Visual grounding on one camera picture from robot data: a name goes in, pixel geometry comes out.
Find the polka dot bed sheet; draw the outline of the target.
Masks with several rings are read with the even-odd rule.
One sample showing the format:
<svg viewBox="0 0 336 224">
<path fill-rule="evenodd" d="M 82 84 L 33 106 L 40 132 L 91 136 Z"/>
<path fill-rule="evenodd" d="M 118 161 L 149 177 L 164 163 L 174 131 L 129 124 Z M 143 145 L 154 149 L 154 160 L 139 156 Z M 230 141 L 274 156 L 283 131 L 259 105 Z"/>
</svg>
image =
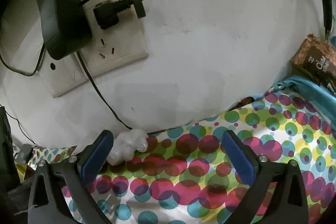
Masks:
<svg viewBox="0 0 336 224">
<path fill-rule="evenodd" d="M 112 223 L 223 223 L 248 190 L 221 147 L 227 130 L 257 155 L 299 163 L 317 222 L 335 196 L 335 130 L 289 88 L 151 135 L 146 152 L 104 166 L 88 190 Z"/>
</svg>

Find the gold tin box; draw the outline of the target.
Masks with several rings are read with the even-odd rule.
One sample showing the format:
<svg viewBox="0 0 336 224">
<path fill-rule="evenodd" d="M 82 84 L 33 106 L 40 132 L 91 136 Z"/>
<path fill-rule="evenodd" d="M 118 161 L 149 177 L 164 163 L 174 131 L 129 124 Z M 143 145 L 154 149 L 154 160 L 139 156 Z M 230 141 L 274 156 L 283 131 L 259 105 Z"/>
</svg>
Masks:
<svg viewBox="0 0 336 224">
<path fill-rule="evenodd" d="M 35 170 L 27 164 L 16 164 L 15 167 L 17 169 L 20 182 L 34 176 Z"/>
</svg>

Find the brown snack packet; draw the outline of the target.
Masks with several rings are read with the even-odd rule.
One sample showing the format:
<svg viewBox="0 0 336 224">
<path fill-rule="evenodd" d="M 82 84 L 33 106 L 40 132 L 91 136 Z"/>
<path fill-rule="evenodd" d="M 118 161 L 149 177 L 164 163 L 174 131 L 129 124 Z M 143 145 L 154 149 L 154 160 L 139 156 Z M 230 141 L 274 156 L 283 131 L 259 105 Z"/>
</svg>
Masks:
<svg viewBox="0 0 336 224">
<path fill-rule="evenodd" d="M 293 73 L 335 95 L 335 47 L 309 34 L 291 58 Z"/>
</svg>

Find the blue cloth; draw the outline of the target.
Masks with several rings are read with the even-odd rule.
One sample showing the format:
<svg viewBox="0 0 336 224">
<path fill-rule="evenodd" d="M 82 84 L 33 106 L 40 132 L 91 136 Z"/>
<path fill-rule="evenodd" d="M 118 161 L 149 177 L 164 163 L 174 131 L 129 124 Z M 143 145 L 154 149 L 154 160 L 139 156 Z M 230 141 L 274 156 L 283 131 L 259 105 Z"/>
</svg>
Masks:
<svg viewBox="0 0 336 224">
<path fill-rule="evenodd" d="M 335 130 L 335 96 L 331 94 L 326 88 L 320 87 L 311 80 L 301 76 L 291 76 L 287 79 L 276 82 L 265 94 L 275 93 L 286 88 L 293 89 L 307 102 L 321 113 Z"/>
</svg>

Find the black power adapter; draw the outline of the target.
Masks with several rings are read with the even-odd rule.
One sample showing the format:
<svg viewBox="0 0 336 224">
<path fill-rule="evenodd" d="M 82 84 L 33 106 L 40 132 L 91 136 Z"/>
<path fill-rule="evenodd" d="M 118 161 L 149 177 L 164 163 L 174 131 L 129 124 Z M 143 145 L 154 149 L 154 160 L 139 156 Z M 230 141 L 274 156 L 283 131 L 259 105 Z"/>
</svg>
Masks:
<svg viewBox="0 0 336 224">
<path fill-rule="evenodd" d="M 82 49 L 92 31 L 81 0 L 37 0 L 45 48 L 54 60 Z"/>
</svg>

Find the white wall socket plate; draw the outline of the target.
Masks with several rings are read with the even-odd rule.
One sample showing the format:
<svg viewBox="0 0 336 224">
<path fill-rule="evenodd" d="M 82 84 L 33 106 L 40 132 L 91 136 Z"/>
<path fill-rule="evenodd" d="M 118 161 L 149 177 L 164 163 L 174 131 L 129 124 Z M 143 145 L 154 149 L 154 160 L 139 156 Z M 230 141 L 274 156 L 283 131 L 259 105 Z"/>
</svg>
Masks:
<svg viewBox="0 0 336 224">
<path fill-rule="evenodd" d="M 80 50 L 84 64 L 95 78 L 117 68 L 146 59 L 149 56 L 143 25 L 131 7 L 118 17 L 120 22 L 102 30 L 96 22 L 93 8 L 97 1 L 84 5 L 93 40 Z M 61 60 L 45 55 L 39 75 L 53 98 L 61 97 L 86 83 L 88 77 L 75 54 Z"/>
</svg>

